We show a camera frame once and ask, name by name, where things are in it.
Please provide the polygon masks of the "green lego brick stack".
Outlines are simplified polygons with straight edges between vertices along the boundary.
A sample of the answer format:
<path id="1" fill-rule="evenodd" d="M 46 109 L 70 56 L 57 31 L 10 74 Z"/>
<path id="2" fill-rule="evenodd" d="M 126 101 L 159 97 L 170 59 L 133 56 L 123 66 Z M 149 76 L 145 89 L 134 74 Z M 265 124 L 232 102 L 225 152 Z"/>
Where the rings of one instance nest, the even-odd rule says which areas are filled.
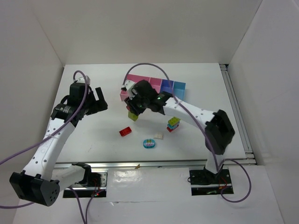
<path id="1" fill-rule="evenodd" d="M 138 119 L 138 115 L 135 115 L 131 111 L 128 111 L 128 118 L 135 122 Z"/>

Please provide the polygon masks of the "teal lego brick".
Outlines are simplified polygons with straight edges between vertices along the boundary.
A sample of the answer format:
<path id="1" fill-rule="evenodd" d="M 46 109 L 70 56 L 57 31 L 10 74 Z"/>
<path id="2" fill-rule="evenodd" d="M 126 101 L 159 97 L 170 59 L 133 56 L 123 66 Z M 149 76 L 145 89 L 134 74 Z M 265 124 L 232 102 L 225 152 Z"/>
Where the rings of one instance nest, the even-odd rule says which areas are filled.
<path id="1" fill-rule="evenodd" d="M 179 125 L 179 123 L 176 123 L 174 125 L 171 125 L 171 124 L 167 124 L 167 126 L 169 126 L 170 128 L 174 128 L 175 126 Z"/>

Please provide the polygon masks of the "green 2x4 lego brick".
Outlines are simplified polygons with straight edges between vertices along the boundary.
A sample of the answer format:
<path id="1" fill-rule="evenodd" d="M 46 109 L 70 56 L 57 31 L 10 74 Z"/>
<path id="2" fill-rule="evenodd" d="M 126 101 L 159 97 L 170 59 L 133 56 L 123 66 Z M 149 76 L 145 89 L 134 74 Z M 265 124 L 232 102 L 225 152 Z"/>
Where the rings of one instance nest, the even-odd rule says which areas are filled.
<path id="1" fill-rule="evenodd" d="M 172 117 L 170 120 L 168 120 L 168 124 L 171 126 L 175 126 L 179 122 L 180 122 L 180 119 L 177 117 Z"/>

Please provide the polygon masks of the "red lego base brick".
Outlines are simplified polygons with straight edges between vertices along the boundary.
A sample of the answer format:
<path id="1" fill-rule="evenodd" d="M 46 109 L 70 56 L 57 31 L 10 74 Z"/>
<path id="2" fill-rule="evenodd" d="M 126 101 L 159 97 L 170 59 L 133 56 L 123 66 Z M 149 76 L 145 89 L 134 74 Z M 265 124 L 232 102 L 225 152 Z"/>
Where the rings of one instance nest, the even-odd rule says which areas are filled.
<path id="1" fill-rule="evenodd" d="M 171 133 L 172 131 L 174 131 L 175 129 L 177 129 L 179 127 L 179 125 L 175 126 L 174 128 L 170 128 L 169 126 L 167 127 L 167 130 Z"/>

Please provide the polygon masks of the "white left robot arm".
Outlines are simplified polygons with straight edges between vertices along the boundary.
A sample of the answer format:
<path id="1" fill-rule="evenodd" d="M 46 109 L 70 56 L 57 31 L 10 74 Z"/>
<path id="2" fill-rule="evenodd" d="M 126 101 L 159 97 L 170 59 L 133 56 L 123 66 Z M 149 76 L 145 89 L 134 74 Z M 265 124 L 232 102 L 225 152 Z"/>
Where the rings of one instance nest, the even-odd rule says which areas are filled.
<path id="1" fill-rule="evenodd" d="M 57 200 L 60 191 L 73 184 L 87 186 L 93 177 L 91 166 L 73 162 L 58 175 L 53 174 L 54 166 L 78 122 L 84 116 L 107 109 L 100 87 L 93 90 L 82 80 L 72 83 L 69 94 L 53 109 L 43 143 L 23 170 L 12 173 L 9 179 L 17 196 L 49 207 Z"/>

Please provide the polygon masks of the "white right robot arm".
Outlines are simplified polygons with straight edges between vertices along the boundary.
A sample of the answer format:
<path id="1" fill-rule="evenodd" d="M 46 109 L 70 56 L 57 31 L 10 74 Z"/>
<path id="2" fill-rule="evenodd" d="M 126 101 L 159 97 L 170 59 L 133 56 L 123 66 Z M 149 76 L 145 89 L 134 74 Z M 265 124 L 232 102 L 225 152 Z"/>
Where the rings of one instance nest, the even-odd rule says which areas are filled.
<path id="1" fill-rule="evenodd" d="M 235 135 L 225 111 L 204 110 L 179 100 L 171 93 L 157 93 L 146 80 L 137 83 L 127 80 L 121 89 L 127 92 L 128 97 L 124 102 L 134 115 L 138 116 L 150 109 L 152 112 L 176 117 L 197 127 L 204 135 L 205 145 L 210 152 L 205 169 L 212 174 L 219 173 L 224 163 L 225 151 Z"/>

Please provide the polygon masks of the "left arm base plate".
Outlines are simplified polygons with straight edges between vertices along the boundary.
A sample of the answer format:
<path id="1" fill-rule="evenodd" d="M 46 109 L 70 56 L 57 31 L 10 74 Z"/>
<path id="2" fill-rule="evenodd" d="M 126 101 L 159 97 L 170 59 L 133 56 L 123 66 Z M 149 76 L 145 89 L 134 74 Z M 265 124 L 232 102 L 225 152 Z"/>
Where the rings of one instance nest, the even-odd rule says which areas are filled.
<path id="1" fill-rule="evenodd" d="M 107 169 L 92 169 L 87 173 L 78 168 L 63 174 L 59 180 L 60 191 L 64 198 L 106 197 Z"/>

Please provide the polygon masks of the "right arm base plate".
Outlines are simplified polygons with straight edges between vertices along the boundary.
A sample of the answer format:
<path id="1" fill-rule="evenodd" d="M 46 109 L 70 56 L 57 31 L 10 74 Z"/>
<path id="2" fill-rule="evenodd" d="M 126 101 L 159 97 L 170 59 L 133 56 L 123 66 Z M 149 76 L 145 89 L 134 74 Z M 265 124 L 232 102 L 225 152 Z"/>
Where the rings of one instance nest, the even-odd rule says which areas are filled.
<path id="1" fill-rule="evenodd" d="M 228 169 L 222 169 L 219 174 L 214 175 L 205 169 L 189 170 L 187 181 L 191 185 L 192 196 L 210 196 L 233 194 L 233 186 Z"/>

